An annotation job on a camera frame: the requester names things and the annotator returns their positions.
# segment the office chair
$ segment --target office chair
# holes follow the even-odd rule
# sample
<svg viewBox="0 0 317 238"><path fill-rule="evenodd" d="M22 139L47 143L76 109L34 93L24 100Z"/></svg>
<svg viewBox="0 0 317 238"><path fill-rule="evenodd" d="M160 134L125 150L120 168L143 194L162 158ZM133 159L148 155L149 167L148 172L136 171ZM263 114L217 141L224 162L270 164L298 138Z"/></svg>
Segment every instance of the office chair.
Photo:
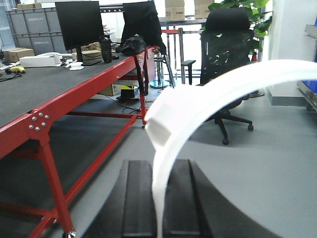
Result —
<svg viewBox="0 0 317 238"><path fill-rule="evenodd" d="M249 53L252 49L254 33L249 28L247 12L243 7L218 8L210 12L206 20L206 29L201 34L202 67L200 86L250 62ZM193 63L194 60L187 60L182 62L181 65L188 66L190 70ZM190 73L189 77L191 84L192 76ZM224 136L222 140L224 145L227 145L229 140L222 119L244 122L249 124L248 130L254 129L252 121L230 114L230 109L235 108L249 97L250 95L246 95L230 103L207 120L214 119L215 123L220 126Z"/></svg>

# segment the gray tabletop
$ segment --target gray tabletop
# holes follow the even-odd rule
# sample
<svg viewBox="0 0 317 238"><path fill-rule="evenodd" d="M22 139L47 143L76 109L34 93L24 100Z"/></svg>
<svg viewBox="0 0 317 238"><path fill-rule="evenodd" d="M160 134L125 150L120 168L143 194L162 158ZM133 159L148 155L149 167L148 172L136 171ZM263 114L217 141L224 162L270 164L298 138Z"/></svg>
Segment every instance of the gray tabletop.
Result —
<svg viewBox="0 0 317 238"><path fill-rule="evenodd" d="M0 82L0 127L126 58L120 56L111 63L101 62L81 70L27 68L22 77Z"/></svg>

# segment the white wall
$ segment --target white wall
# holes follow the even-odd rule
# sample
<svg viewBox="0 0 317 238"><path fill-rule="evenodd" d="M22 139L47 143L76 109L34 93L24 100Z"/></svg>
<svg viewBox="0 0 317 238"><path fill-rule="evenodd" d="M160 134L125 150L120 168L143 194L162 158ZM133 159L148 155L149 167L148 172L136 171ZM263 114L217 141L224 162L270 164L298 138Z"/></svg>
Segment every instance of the white wall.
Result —
<svg viewBox="0 0 317 238"><path fill-rule="evenodd" d="M305 26L315 23L317 0L272 1L273 22L268 35L268 52L264 59L313 61L316 41L305 34ZM296 82L276 85L269 92L273 97L302 96Z"/></svg>

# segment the monitor stand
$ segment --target monitor stand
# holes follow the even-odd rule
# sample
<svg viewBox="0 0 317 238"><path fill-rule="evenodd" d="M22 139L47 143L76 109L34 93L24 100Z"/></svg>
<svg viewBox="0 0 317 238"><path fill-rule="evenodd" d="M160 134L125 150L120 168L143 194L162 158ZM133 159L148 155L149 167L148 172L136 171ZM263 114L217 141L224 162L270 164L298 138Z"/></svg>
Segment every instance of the monitor stand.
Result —
<svg viewBox="0 0 317 238"><path fill-rule="evenodd" d="M81 52L81 48L80 47L76 47L76 53L77 53L77 61L78 62L83 62L83 66L92 66L94 64L100 63L101 60L100 59L90 59L90 60L83 60L83 54Z"/></svg>

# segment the black monitor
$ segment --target black monitor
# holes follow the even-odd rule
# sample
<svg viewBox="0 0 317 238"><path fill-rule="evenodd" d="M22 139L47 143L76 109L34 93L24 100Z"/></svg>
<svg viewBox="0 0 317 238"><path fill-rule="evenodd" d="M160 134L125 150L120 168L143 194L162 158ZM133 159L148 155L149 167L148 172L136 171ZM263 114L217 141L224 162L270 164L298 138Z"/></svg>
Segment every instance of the black monitor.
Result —
<svg viewBox="0 0 317 238"><path fill-rule="evenodd" d="M58 21L66 50L76 49L77 60L83 61L81 46L99 41L104 34L98 1L55 2ZM88 60L93 65L101 60Z"/></svg>

